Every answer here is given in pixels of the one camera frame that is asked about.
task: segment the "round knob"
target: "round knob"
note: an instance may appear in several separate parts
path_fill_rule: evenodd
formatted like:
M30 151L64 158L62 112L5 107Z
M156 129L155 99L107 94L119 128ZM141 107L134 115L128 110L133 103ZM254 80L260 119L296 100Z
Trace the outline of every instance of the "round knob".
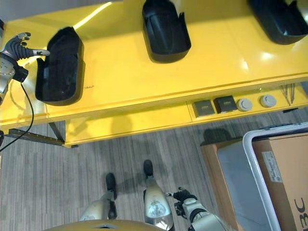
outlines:
M242 112L248 112L252 109L252 102L249 99L240 99L237 102L237 108Z
M277 100L272 95L263 95L260 99L260 103L263 107L273 107L276 105Z

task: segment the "black shoe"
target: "black shoe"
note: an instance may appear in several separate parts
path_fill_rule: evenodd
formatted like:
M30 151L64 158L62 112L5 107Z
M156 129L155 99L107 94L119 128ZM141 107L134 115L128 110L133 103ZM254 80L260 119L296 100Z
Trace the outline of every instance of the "black shoe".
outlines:
M143 171L146 175L146 177L152 177L153 176L153 164L151 160L145 160L143 162Z
M114 200L116 199L116 180L115 176L113 173L108 173L106 176L106 185L107 185L107 190L112 191L114 193Z

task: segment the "robot leg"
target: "robot leg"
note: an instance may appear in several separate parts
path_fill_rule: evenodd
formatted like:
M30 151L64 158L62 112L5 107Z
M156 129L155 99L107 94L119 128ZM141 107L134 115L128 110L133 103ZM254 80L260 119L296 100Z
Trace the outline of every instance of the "robot leg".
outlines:
M144 162L143 169L147 176L144 192L145 222L168 231L173 228L173 217L165 193L153 177L153 165L150 160Z
M112 173L106 176L107 192L100 200L92 202L85 209L79 221L84 220L106 220L115 219L116 206L114 200L116 199L116 180Z

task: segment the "table leg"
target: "table leg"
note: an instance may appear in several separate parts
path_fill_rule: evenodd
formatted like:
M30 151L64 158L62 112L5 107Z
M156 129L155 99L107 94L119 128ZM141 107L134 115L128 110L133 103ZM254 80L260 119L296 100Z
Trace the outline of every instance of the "table leg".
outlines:
M57 125L54 123L54 122L50 122L48 123L49 126L51 127L51 129L53 130L55 136L57 137L58 140L62 141L62 142L65 142L63 137L62 137L62 134L61 132L59 131L59 129L57 128Z

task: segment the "black tray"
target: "black tray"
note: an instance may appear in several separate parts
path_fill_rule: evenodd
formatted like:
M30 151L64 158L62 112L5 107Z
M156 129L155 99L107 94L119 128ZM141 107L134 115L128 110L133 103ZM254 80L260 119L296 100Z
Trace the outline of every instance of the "black tray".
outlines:
M249 4L272 41L287 45L308 34L308 25L296 1L287 5L284 0L249 0Z
M63 106L81 98L84 76L83 44L72 27L59 30L49 41L50 56L38 62L35 97L44 103Z
M174 62L191 48L184 13L178 16L169 0L147 0L143 5L143 30L149 56L158 62Z

